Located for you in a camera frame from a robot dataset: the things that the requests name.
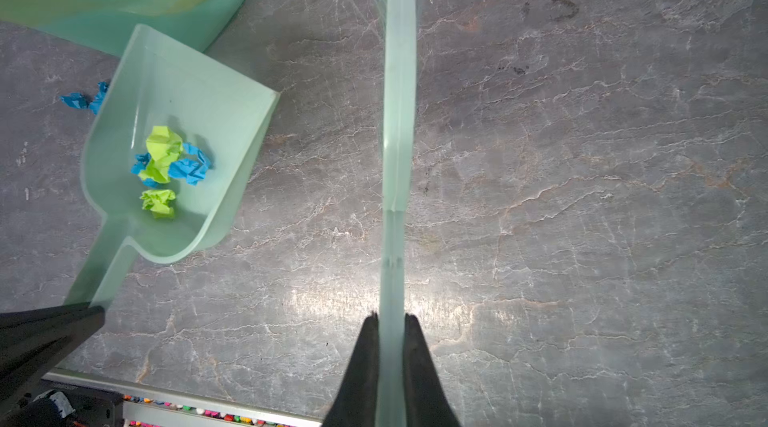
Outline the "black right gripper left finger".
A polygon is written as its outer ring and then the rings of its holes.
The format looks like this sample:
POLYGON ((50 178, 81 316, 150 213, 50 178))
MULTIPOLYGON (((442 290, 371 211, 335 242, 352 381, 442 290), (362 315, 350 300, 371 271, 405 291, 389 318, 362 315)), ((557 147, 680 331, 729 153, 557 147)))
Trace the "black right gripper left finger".
POLYGON ((336 398, 322 426, 374 426, 379 378, 379 319, 363 322, 336 398))

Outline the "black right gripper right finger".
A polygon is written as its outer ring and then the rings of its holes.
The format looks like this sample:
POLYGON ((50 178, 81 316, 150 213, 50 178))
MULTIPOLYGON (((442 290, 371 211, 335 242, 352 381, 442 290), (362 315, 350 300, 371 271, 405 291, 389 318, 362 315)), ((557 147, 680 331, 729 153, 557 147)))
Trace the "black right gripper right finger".
POLYGON ((418 318, 405 315, 403 382, 406 425, 460 427, 443 391, 418 318))

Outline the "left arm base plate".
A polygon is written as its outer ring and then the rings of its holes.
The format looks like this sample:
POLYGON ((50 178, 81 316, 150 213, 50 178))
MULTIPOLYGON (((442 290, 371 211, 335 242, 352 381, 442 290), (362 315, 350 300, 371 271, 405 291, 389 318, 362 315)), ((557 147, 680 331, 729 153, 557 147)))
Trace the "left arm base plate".
POLYGON ((92 389, 47 389, 25 394, 2 426, 123 426, 119 394, 92 389))

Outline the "mint green hand brush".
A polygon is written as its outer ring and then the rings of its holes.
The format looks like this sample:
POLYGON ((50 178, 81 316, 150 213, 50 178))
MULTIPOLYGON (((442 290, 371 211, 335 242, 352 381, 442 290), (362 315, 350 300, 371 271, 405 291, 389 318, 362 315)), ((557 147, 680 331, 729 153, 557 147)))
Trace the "mint green hand brush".
POLYGON ((380 363, 375 424, 404 426, 405 219, 417 103, 418 12, 416 0, 377 0, 377 5, 384 27, 384 77, 380 363))

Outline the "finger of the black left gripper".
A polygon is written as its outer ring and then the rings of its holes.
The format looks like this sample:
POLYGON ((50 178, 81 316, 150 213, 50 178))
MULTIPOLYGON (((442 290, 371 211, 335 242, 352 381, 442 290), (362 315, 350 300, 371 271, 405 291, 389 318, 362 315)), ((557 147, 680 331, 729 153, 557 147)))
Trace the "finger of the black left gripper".
POLYGON ((1 315, 1 415, 105 323, 105 309, 78 303, 1 315))

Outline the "mint green dustpan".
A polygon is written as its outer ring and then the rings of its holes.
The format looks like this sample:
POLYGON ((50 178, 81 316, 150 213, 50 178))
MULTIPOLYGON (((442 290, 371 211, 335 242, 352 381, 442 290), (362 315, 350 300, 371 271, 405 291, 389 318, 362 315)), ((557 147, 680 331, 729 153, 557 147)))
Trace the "mint green dustpan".
POLYGON ((170 264, 221 241, 278 99, 136 27, 82 155, 83 190, 103 224, 67 302, 106 307, 137 257, 170 264))

